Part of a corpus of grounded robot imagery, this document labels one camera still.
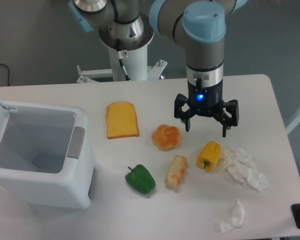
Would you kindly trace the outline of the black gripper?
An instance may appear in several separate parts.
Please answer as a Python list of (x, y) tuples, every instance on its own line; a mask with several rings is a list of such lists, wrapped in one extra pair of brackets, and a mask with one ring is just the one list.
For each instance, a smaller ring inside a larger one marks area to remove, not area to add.
[(174, 100), (174, 117), (185, 124), (185, 130), (190, 131), (191, 118), (195, 115), (213, 117), (222, 125), (222, 137), (225, 138), (227, 130), (239, 124), (239, 102), (236, 99), (223, 101), (223, 80), (201, 91), (197, 86), (187, 82), (188, 98), (178, 93)]

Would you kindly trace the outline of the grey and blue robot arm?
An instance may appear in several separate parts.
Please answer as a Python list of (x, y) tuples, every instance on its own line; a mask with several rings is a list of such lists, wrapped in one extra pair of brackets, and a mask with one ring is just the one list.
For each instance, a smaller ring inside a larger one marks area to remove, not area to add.
[(155, 33), (182, 47), (188, 94), (178, 94), (174, 117), (191, 127), (193, 116), (214, 118), (223, 132), (239, 123), (237, 100), (223, 100), (227, 14), (243, 0), (71, 0), (85, 32), (98, 31), (107, 47), (114, 81), (144, 81), (148, 45)]

